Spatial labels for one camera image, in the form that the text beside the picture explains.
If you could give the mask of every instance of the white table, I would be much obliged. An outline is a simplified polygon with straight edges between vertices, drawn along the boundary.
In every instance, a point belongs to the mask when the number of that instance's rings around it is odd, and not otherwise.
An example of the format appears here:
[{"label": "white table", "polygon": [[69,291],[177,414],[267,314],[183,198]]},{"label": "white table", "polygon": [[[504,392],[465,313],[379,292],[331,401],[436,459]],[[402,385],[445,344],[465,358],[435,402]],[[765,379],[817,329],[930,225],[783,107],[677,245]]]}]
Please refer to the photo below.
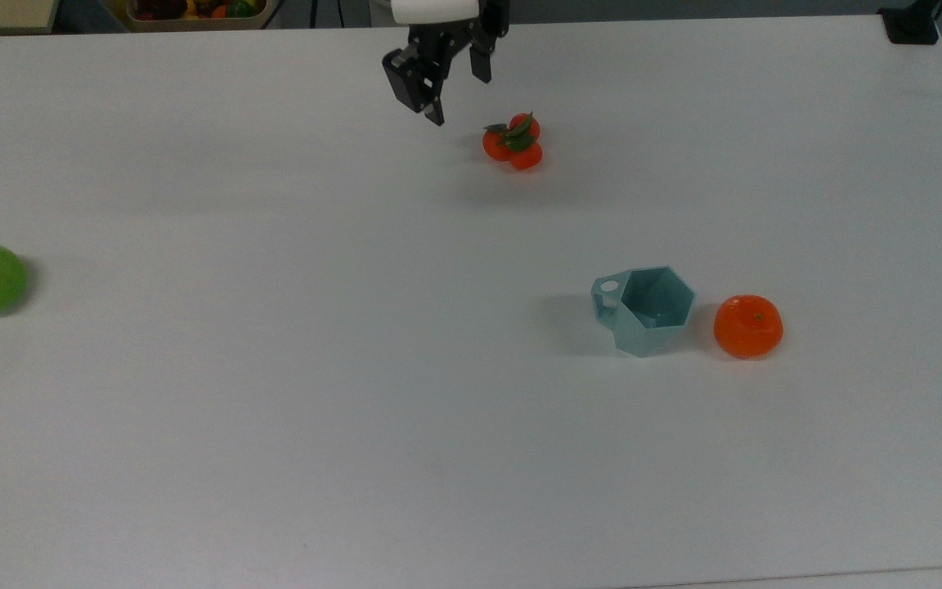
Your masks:
[{"label": "white table", "polygon": [[[515,26],[0,38],[0,589],[595,588],[942,566],[942,44]],[[545,163],[486,160],[534,109]],[[595,277],[672,265],[613,350]],[[784,343],[707,334],[739,292]]]}]

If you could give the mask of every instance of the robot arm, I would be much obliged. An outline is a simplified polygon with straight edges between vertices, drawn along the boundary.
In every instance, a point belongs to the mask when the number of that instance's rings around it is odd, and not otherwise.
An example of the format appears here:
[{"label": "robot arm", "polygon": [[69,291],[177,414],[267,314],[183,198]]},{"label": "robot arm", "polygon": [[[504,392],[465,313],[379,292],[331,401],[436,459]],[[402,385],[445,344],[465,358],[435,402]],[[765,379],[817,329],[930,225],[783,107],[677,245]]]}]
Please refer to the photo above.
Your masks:
[{"label": "robot arm", "polygon": [[435,124],[442,116],[442,82],[453,57],[470,45],[471,72],[489,82],[496,40],[508,33],[509,0],[392,0],[395,21],[409,25],[408,45],[384,56],[395,97]]}]

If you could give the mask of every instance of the green leaf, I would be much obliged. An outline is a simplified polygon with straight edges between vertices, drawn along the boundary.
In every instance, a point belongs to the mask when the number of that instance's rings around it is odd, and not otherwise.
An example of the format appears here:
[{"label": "green leaf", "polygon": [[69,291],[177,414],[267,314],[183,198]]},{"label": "green leaf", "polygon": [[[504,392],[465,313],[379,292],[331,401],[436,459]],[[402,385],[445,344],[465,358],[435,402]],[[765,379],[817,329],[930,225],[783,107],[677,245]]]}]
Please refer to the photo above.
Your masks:
[{"label": "green leaf", "polygon": [[508,135],[521,135],[526,133],[526,131],[530,130],[531,124],[533,124],[532,112],[528,113],[528,116],[521,123],[517,124],[514,129],[509,130]]},{"label": "green leaf", "polygon": [[504,143],[508,146],[508,149],[515,153],[530,149],[530,145],[535,144],[535,142],[536,138],[528,133],[521,133],[519,135],[515,135],[515,137],[508,135],[504,139]]}]

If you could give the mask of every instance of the hexagonal cup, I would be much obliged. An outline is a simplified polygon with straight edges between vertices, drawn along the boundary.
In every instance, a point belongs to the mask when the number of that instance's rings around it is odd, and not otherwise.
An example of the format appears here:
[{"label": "hexagonal cup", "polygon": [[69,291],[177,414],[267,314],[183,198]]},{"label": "hexagonal cup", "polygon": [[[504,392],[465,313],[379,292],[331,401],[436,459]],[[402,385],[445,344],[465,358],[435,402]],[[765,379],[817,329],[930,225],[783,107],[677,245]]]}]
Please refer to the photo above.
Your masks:
[{"label": "hexagonal cup", "polygon": [[647,357],[684,330],[696,295],[670,266],[658,266],[599,278],[591,298],[617,349]]}]

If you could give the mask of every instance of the orange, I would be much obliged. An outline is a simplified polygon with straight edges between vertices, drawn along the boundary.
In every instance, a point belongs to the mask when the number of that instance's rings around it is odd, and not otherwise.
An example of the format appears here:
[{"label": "orange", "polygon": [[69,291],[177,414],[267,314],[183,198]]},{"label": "orange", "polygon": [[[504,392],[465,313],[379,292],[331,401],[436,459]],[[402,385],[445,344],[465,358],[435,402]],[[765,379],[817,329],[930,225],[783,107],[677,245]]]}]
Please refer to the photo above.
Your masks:
[{"label": "orange", "polygon": [[748,359],[766,355],[784,338],[780,312],[758,294],[737,294],[718,307],[715,339],[733,357]]}]

